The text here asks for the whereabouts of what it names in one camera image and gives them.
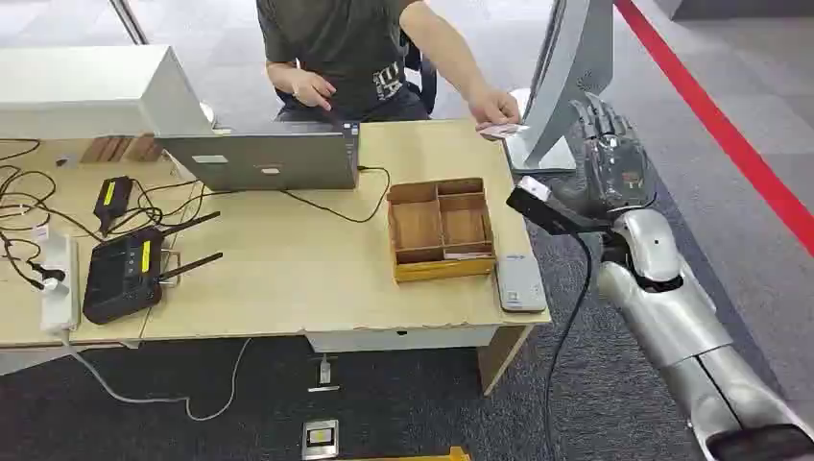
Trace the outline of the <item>person's left hand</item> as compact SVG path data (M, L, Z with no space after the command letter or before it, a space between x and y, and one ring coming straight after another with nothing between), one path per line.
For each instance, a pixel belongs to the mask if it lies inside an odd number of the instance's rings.
M515 97L503 90L491 87L478 89L467 102L478 130L495 125L516 124L520 121Z

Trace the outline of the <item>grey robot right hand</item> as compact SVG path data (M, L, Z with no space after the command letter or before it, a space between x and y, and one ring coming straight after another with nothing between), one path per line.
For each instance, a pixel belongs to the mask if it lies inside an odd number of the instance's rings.
M554 196L591 219L613 220L629 209L649 206L656 196L652 165L629 120L588 92L572 100L577 114L566 139L575 172L551 181Z

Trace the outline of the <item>person's right hand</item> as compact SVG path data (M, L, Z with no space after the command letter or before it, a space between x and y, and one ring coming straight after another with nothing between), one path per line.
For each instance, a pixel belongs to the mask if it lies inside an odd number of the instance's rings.
M307 107L319 107L331 111L330 99L336 92L336 88L322 76L293 68L288 71L289 86L291 94Z

